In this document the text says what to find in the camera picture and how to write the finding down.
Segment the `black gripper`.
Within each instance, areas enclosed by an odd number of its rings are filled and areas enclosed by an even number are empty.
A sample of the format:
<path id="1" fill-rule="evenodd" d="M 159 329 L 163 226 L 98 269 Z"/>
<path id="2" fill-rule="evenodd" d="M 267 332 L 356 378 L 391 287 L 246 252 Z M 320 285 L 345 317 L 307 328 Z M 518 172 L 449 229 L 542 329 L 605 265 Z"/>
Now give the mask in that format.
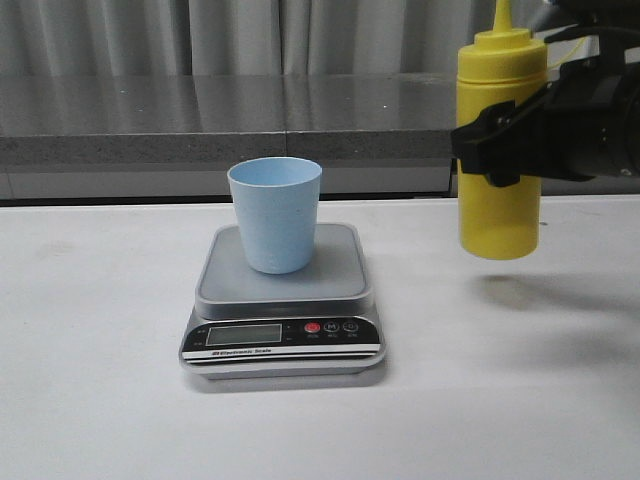
<path id="1" fill-rule="evenodd" d="M 526 109 L 525 146 L 518 167 L 504 135 L 513 100 L 484 108 L 450 135 L 459 169 L 493 187 L 520 182 L 520 173 L 583 181 L 639 174 L 639 44 L 636 1 L 554 1 L 563 26 L 543 31 L 548 44 L 594 37 L 598 52 L 561 64 L 558 78 Z"/>

